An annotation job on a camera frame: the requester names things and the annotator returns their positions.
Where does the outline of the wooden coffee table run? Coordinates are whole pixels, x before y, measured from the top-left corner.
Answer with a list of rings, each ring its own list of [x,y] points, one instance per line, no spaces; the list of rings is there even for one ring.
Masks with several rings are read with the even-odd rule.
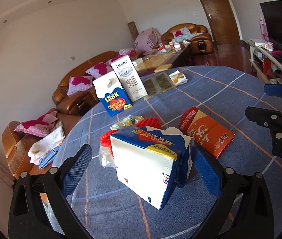
[[[193,66],[195,61],[191,53],[191,45],[180,45],[181,50],[172,51],[166,54],[157,54],[146,56],[143,62],[136,66],[136,70],[140,76],[151,73],[167,71],[171,68],[179,68],[183,66]]]

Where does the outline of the pink pillow middle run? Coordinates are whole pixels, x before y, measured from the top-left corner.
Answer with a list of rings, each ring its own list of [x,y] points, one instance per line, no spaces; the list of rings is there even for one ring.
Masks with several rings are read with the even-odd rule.
[[[91,75],[94,79],[98,79],[101,76],[113,71],[113,69],[107,65],[106,63],[100,62],[97,63],[95,66],[87,69],[85,72]]]

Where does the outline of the folded blue striped cloth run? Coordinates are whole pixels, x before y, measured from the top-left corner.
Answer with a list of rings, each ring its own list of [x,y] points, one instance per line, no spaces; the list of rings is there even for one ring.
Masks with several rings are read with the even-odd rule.
[[[54,149],[52,149],[50,152],[48,152],[45,156],[43,156],[39,160],[39,168],[44,169],[46,168],[49,164],[51,164],[56,157],[58,151],[60,150],[61,146],[57,146]]]

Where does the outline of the red knitted flower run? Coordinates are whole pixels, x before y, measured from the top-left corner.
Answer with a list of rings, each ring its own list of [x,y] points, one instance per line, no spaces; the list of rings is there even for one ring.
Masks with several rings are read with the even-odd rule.
[[[159,127],[161,127],[161,122],[156,117],[149,117],[149,118],[144,118],[144,120],[135,124],[134,126],[136,126],[136,127],[149,126],[149,127],[159,128]]]

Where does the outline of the white blue carton box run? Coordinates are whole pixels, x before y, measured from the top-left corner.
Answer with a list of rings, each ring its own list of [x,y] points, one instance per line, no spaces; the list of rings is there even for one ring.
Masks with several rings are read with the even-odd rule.
[[[187,183],[194,141],[179,129],[129,126],[110,140],[118,180],[157,210]]]

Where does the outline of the pink pillow right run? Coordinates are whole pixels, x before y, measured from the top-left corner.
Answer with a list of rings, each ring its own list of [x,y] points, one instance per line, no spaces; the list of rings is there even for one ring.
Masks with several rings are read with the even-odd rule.
[[[114,56],[113,58],[109,59],[108,61],[106,61],[105,63],[109,66],[111,66],[111,64],[116,61],[117,59],[121,58],[122,55],[121,54],[117,54],[116,56]]]

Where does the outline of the brown leather long sofa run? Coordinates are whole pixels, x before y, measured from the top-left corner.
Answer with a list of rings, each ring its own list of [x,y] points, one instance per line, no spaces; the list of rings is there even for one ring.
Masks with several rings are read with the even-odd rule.
[[[117,51],[106,51],[69,71],[52,95],[56,110],[66,115],[83,116],[99,102],[93,81],[111,72],[111,63],[120,57]]]

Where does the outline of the red orange snack box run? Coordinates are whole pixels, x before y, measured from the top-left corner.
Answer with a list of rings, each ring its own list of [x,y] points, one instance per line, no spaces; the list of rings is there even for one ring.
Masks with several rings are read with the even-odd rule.
[[[180,117],[178,128],[215,158],[221,156],[235,137],[232,131],[196,107],[191,107]]]

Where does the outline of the brown wooden door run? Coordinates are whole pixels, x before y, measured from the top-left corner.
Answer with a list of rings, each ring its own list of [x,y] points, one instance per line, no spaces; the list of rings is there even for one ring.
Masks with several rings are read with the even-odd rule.
[[[200,0],[200,2],[216,44],[239,43],[238,27],[229,0]]]

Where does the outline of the seaweed snack pack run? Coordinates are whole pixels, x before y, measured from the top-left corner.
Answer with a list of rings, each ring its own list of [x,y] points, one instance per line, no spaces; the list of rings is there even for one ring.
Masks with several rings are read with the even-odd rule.
[[[149,77],[143,81],[143,84],[147,92],[147,96],[144,97],[145,100],[174,89],[174,85],[166,73],[159,73]]]

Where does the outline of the crumpled clear wrapper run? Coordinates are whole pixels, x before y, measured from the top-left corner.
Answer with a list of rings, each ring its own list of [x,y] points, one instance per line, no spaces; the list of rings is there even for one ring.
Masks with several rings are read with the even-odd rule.
[[[135,125],[139,122],[144,120],[142,116],[134,116],[134,115],[128,115],[126,118],[123,118],[123,120],[116,122],[110,127],[110,131],[104,133],[100,137],[100,149],[99,149],[99,160],[102,167],[113,167],[115,168],[114,163],[114,156],[112,152],[112,145],[110,140],[110,135],[115,133],[118,130],[121,130],[125,127],[129,127],[132,125]]]

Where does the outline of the pink covered chair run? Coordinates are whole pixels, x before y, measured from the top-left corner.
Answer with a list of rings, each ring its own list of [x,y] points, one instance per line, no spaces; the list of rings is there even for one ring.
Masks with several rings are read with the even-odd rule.
[[[136,52],[149,52],[152,51],[153,47],[160,41],[161,34],[153,27],[141,32],[135,42],[134,50]]]

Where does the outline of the brown leather chaise sofa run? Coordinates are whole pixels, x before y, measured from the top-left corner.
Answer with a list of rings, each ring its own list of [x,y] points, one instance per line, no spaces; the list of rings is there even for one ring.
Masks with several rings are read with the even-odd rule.
[[[37,165],[30,163],[28,156],[28,151],[40,138],[27,133],[15,132],[14,129],[19,124],[18,121],[11,121],[2,133],[2,146],[9,170],[16,179],[23,171],[31,175],[43,174],[51,165],[40,169]]]

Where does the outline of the white tall milk carton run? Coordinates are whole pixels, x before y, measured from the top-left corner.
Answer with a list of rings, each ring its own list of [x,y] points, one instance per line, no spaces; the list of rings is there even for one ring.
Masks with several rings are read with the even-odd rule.
[[[130,57],[125,55],[111,63],[118,79],[132,102],[148,95]]]

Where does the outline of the pink pillow left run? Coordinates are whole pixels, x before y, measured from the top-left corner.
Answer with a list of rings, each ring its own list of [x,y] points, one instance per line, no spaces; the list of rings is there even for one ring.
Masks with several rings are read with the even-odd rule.
[[[70,77],[67,96],[81,91],[88,91],[93,86],[92,80],[93,77],[91,75]]]

